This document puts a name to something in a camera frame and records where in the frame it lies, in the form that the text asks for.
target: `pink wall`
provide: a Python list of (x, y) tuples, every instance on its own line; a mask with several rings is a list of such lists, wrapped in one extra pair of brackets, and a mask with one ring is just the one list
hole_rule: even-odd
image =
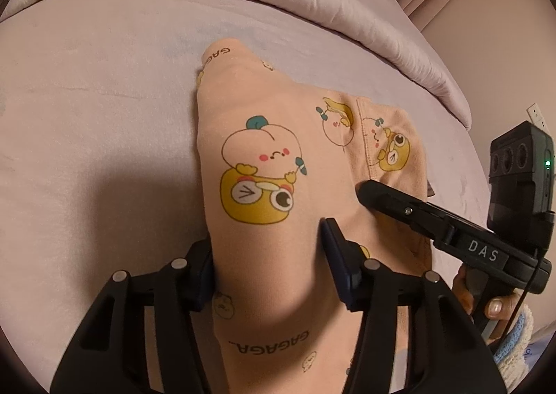
[[(470, 135), (485, 172), (490, 141), (528, 119), (534, 102), (556, 132), (556, 10), (549, 0), (451, 0), (423, 34), (469, 101)], [(556, 266), (556, 238), (548, 257)], [(556, 273), (527, 303), (535, 329), (556, 319)]]

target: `pink garment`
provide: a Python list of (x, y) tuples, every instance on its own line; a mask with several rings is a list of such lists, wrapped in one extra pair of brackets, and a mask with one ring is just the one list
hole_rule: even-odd
[[(238, 40), (202, 61), (197, 144), (230, 392), (341, 392), (361, 314), (337, 297), (319, 222), (334, 217), (394, 271), (430, 269), (430, 241), (355, 194), (374, 179), (426, 199), (422, 143), (404, 111), (295, 83)], [(401, 349), (403, 314), (398, 329)]]

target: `human hand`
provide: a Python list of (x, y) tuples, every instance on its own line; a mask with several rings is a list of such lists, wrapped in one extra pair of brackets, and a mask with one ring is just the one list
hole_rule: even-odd
[[(475, 310), (475, 304), (471, 292), (465, 285), (466, 271), (467, 266), (463, 264), (459, 268), (458, 274), (454, 278), (452, 292), (454, 292), (454, 295), (463, 306), (463, 309), (465, 310), (467, 315), (471, 316), (471, 314)], [(495, 297), (486, 304), (485, 316), (487, 316), (489, 319), (499, 321), (494, 328), (494, 331), (490, 335), (490, 338), (486, 340), (487, 344), (494, 342), (502, 336), (504, 328), (508, 324), (508, 320), (511, 318), (513, 310), (518, 303), (518, 300), (519, 294), (513, 293), (512, 295), (509, 295), (507, 297)]]

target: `fingernail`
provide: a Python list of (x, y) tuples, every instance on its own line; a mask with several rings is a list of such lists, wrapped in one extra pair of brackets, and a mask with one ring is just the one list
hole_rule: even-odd
[(488, 305), (488, 315), (496, 316), (500, 312), (502, 312), (502, 301), (498, 299), (491, 300)]

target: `bed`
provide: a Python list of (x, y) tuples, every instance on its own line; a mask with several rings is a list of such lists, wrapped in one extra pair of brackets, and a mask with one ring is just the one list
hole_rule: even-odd
[[(407, 110), (431, 201), (485, 225), (469, 107), (395, 0), (12, 0), (0, 21), (0, 323), (45, 388), (114, 271), (156, 271), (206, 234), (195, 80), (216, 39)], [(459, 265), (433, 255), (448, 283)], [(210, 310), (196, 331), (222, 392)]]

